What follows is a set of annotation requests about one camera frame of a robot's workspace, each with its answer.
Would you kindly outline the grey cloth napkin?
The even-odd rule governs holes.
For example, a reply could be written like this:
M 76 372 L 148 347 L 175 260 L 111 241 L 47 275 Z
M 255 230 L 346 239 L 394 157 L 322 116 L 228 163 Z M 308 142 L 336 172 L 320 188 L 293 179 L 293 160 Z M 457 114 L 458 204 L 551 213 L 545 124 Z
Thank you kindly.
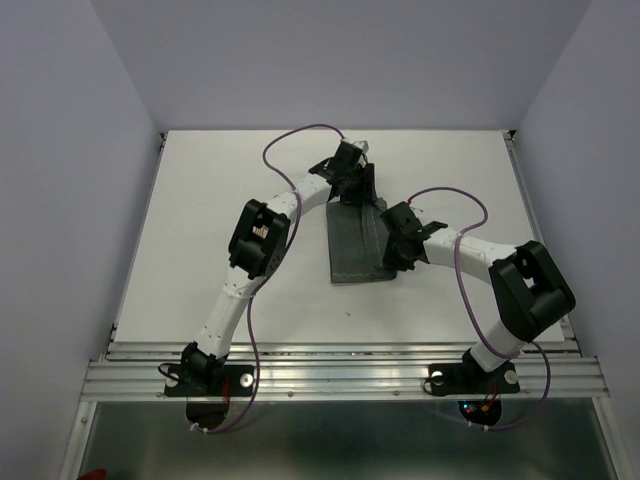
M 397 271 L 383 265 L 388 230 L 381 214 L 386 209 L 387 202 L 382 197 L 373 203 L 326 205 L 332 284 L 364 284 L 396 278 Z

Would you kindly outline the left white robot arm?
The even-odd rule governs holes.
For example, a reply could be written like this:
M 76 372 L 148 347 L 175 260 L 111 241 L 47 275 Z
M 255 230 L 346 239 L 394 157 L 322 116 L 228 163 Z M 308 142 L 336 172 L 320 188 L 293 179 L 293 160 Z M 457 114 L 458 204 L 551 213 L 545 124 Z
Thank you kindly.
M 339 143 L 334 155 L 312 166 L 296 184 L 272 199 L 248 201 L 229 242 L 229 269 L 211 315 L 181 353 L 182 379 L 199 393 L 215 392 L 233 335 L 260 286 L 285 258 L 291 230 L 303 215 L 355 185 L 364 172 L 365 141 Z

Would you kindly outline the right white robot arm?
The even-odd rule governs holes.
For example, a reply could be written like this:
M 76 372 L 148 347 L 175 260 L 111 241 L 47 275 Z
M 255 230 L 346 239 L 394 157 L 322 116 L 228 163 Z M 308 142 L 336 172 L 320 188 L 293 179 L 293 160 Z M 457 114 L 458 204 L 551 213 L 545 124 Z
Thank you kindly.
M 422 223 L 401 202 L 381 215 L 388 231 L 383 265 L 397 272 L 416 263 L 449 267 L 456 280 L 471 276 L 492 288 L 498 318 L 462 359 L 432 364 L 424 390 L 438 397 L 481 394 L 492 388 L 520 390 L 514 360 L 523 347 L 560 321 L 576 299 L 546 247 L 531 240 L 520 246 L 468 237 L 447 224 Z

